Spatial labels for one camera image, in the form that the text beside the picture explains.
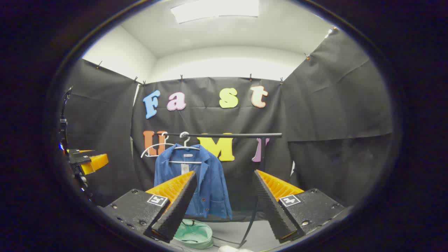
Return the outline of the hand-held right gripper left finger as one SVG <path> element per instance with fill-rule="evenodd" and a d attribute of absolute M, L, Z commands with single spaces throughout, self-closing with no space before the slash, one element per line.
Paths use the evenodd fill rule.
<path fill-rule="evenodd" d="M 196 188 L 196 172 L 189 171 L 147 191 L 132 189 L 100 209 L 134 233 L 169 243 Z"/>

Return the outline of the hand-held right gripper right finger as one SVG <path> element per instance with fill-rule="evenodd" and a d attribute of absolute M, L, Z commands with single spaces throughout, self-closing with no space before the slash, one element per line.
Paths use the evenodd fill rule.
<path fill-rule="evenodd" d="M 284 243 L 312 233 L 345 207 L 322 191 L 302 190 L 264 171 L 254 171 L 259 203 L 275 238 Z"/>

